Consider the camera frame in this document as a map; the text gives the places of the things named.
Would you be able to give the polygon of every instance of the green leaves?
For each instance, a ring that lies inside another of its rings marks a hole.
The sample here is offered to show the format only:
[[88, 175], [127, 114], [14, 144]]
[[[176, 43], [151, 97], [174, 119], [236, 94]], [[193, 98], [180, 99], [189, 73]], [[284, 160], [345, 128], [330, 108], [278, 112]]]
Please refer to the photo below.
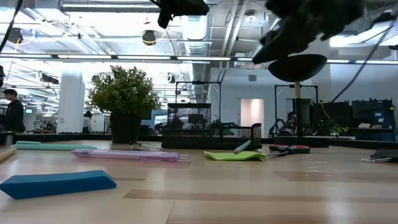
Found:
[[89, 105], [101, 111], [138, 116], [160, 109], [157, 93], [153, 90], [152, 79], [137, 67], [125, 69], [111, 66], [112, 73], [93, 76], [95, 89], [90, 90]]

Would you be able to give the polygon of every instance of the blue eraser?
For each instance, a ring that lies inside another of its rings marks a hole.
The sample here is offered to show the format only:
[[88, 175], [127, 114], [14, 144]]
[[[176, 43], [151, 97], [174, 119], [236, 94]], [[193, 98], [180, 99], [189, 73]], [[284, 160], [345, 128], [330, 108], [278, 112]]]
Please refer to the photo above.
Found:
[[15, 175], [0, 184], [14, 199], [113, 189], [116, 183], [103, 170], [66, 174]]

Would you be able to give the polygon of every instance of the mesh organizer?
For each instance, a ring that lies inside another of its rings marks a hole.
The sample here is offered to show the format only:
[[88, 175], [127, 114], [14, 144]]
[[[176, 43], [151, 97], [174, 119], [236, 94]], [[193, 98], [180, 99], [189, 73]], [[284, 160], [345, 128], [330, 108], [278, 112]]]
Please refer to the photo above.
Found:
[[162, 131], [165, 149], [235, 149], [248, 140], [246, 150], [260, 149], [261, 124], [251, 127], [211, 123], [209, 103], [169, 103], [167, 129]]

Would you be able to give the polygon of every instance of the black plant pot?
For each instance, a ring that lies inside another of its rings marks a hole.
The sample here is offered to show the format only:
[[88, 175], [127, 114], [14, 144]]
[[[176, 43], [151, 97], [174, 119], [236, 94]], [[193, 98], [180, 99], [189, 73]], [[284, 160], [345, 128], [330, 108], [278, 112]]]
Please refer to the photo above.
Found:
[[140, 126], [140, 116], [131, 114], [111, 114], [112, 143], [136, 143]]

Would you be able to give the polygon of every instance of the table surface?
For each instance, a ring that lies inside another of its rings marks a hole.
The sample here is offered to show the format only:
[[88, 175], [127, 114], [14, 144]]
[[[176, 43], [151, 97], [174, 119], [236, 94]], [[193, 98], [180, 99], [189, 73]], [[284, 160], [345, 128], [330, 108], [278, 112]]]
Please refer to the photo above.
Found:
[[[108, 141], [63, 144], [129, 147]], [[396, 224], [398, 220], [398, 167], [361, 163], [372, 150], [331, 146], [267, 162], [217, 162], [205, 158], [203, 151], [178, 152], [189, 154], [190, 160], [174, 164], [18, 151], [0, 163], [0, 182], [17, 174], [102, 169], [118, 187], [25, 200], [0, 192], [0, 223]]]

